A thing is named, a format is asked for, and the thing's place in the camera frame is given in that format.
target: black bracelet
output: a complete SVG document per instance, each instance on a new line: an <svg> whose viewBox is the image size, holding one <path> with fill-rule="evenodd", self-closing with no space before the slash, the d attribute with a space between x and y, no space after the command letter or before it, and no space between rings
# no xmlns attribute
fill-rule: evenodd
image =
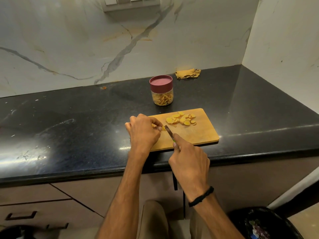
<svg viewBox="0 0 319 239"><path fill-rule="evenodd" d="M206 196L209 196L211 193L214 192L214 188L213 186L209 187L209 189L201 196L198 196L193 202L189 202L188 205L189 207L192 207L192 206L195 206L197 205L198 203L202 202L203 199L206 198Z"/></svg>

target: person's left hand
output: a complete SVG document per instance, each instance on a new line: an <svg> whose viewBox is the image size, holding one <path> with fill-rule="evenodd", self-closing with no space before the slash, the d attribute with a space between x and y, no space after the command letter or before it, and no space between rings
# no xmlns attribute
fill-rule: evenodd
<svg viewBox="0 0 319 239"><path fill-rule="evenodd" d="M131 116L130 122L125 123L126 130L131 137L131 150L149 153L157 143L163 124L155 117L139 114Z"/></svg>

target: beige pants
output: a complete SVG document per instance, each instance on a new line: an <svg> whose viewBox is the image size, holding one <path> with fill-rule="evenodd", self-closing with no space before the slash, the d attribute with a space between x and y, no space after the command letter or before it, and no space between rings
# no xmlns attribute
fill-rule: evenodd
<svg viewBox="0 0 319 239"><path fill-rule="evenodd" d="M202 218L195 212L190 219L189 230L192 239L212 239ZM162 206L153 200L143 206L141 229L138 239L169 239L168 222Z"/></svg>

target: cutting board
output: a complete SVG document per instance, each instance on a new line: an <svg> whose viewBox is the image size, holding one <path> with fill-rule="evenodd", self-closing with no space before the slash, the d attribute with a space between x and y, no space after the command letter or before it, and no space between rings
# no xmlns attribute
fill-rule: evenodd
<svg viewBox="0 0 319 239"><path fill-rule="evenodd" d="M195 114L196 117L192 120L195 120L197 124L186 126L178 122L176 124L176 127L167 124L166 118L178 114L177 112L184 112L185 114ZM208 119L208 116L202 108L164 113L150 117L157 118L159 121L162 122L164 126L167 125L172 133L177 133L183 139L192 143L193 145L217 142L219 140L217 132L215 131L211 121ZM172 148L173 140L171 139L167 131L162 131L159 140L152 147L151 152Z"/></svg>

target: black trash bag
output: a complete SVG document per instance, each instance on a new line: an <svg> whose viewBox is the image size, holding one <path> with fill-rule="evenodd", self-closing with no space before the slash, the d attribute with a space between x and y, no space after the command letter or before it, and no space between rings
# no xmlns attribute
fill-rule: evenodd
<svg viewBox="0 0 319 239"><path fill-rule="evenodd" d="M11 226L0 231L1 239L35 239L33 232L35 228L32 226Z"/></svg>
<svg viewBox="0 0 319 239"><path fill-rule="evenodd" d="M247 239L303 239L293 224L266 207L249 207L228 214Z"/></svg>

